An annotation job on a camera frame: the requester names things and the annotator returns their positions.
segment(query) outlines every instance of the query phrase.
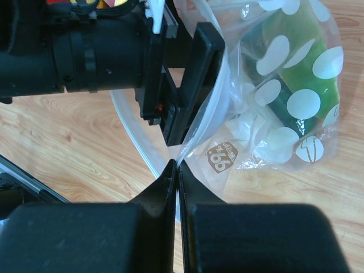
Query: clear plastic bag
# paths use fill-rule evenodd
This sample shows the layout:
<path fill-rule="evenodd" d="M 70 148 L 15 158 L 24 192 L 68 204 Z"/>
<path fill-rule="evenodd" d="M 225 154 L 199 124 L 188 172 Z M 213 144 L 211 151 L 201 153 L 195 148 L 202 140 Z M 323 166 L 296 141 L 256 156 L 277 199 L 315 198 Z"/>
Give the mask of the clear plastic bag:
<path fill-rule="evenodd" d="M 294 171 L 336 153 L 344 53 L 338 27 L 319 0 L 174 0 L 187 30 L 212 22 L 226 50 L 218 79 L 184 143 L 155 143 L 158 129 L 118 114 L 157 176 L 168 158 L 186 160 L 222 196 L 232 169 Z"/>
<path fill-rule="evenodd" d="M 1 235 L 1 233 L 2 233 L 2 230 L 4 229 L 4 226 L 5 226 L 5 224 L 6 224 L 6 221 L 7 221 L 7 220 L 0 220 L 0 235 Z"/>

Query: white polka dot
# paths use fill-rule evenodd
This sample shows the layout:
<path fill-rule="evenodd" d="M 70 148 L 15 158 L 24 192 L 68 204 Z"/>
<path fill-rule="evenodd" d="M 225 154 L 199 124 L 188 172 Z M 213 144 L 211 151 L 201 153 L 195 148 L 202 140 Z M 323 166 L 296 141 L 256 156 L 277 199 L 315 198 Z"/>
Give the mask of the white polka dot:
<path fill-rule="evenodd" d="M 290 128 L 282 127 L 268 134 L 268 145 L 273 151 L 292 147 L 300 137 Z"/>
<path fill-rule="evenodd" d="M 344 50 L 334 47 L 322 53 L 313 64 L 313 74 L 323 80 L 337 77 L 344 66 Z"/>
<path fill-rule="evenodd" d="M 287 15 L 293 15 L 298 11 L 300 5 L 301 0 L 286 0 L 282 7 L 282 10 Z"/>
<path fill-rule="evenodd" d="M 266 106 L 275 101 L 280 93 L 280 89 L 279 80 L 271 80 L 258 89 L 255 94 L 255 101 L 259 106 Z"/>
<path fill-rule="evenodd" d="M 326 22 L 330 19 L 331 14 L 329 9 L 319 0 L 309 0 L 316 18 L 321 22 Z"/>
<path fill-rule="evenodd" d="M 277 10 L 283 7 L 286 0 L 259 0 L 258 3 L 266 11 Z"/>
<path fill-rule="evenodd" d="M 287 110 L 297 119 L 308 119 L 315 116 L 321 107 L 319 95 L 310 89 L 295 92 L 287 102 Z"/>
<path fill-rule="evenodd" d="M 280 35 L 269 45 L 266 55 L 257 62 L 257 71 L 266 76 L 279 68 L 289 55 L 289 40 Z"/>
<path fill-rule="evenodd" d="M 310 136 L 297 148 L 296 155 L 305 162 L 315 163 L 324 155 L 324 145 L 315 136 Z"/>
<path fill-rule="evenodd" d="M 340 104 L 334 106 L 333 109 L 330 110 L 328 115 L 326 116 L 324 123 L 322 124 L 322 127 L 325 128 L 331 124 L 334 124 L 339 119 L 340 115 Z"/>
<path fill-rule="evenodd" d="M 292 57 L 292 59 L 289 60 L 287 64 L 284 65 L 284 68 L 290 68 L 301 62 L 307 56 L 315 41 L 316 41 L 315 39 L 312 39 L 306 44 L 304 44 L 300 49 L 298 49 L 296 54 Z"/>

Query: price label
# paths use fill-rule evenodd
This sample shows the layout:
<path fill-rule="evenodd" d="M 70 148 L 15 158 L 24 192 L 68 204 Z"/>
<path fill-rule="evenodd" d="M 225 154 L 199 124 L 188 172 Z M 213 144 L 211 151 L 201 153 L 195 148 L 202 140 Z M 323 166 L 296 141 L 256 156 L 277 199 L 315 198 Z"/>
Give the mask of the price label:
<path fill-rule="evenodd" d="M 238 150 L 230 142 L 223 142 L 207 152 L 210 166 L 221 173 L 232 167 L 238 156 Z"/>

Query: wood grain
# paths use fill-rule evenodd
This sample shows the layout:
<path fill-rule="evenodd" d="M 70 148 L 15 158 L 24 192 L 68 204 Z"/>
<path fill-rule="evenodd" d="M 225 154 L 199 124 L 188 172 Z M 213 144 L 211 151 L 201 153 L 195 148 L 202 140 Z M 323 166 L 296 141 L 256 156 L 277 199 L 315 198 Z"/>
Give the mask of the wood grain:
<path fill-rule="evenodd" d="M 331 220 L 353 272 L 364 272 L 364 3 L 326 0 L 345 51 L 338 155 L 299 173 L 234 171 L 228 202 L 304 202 Z M 16 98 L 0 105 L 0 153 L 73 202 L 127 201 L 154 177 L 109 92 Z M 175 271 L 183 271 L 180 227 Z"/>

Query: black plastic bracket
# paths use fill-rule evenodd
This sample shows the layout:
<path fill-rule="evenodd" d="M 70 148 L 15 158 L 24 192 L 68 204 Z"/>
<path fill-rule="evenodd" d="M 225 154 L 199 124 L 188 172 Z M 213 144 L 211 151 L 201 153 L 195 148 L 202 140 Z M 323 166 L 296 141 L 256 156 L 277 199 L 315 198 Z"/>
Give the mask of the black plastic bracket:
<path fill-rule="evenodd" d="M 0 272 L 171 273 L 175 176 L 171 160 L 160 178 L 127 204 L 18 207 L 1 233 Z"/>
<path fill-rule="evenodd" d="M 166 5 L 177 21 L 178 30 L 175 39 L 167 40 L 164 63 L 168 68 L 185 68 L 191 52 L 192 37 L 178 15 L 174 1 L 166 0 Z"/>
<path fill-rule="evenodd" d="M 225 42 L 215 27 L 211 23 L 199 23 L 180 88 L 164 67 L 160 127 L 168 146 L 182 144 L 200 106 L 215 85 L 224 50 Z"/>
<path fill-rule="evenodd" d="M 163 20 L 161 33 L 157 35 L 152 32 L 152 19 L 146 19 L 146 25 L 147 28 L 141 34 L 146 44 L 143 67 L 145 75 L 143 76 L 142 86 L 135 89 L 135 99 L 139 103 L 140 117 L 149 121 L 150 125 L 157 125 L 159 123 L 157 106 L 160 103 L 160 83 L 167 26 L 165 20 Z"/>

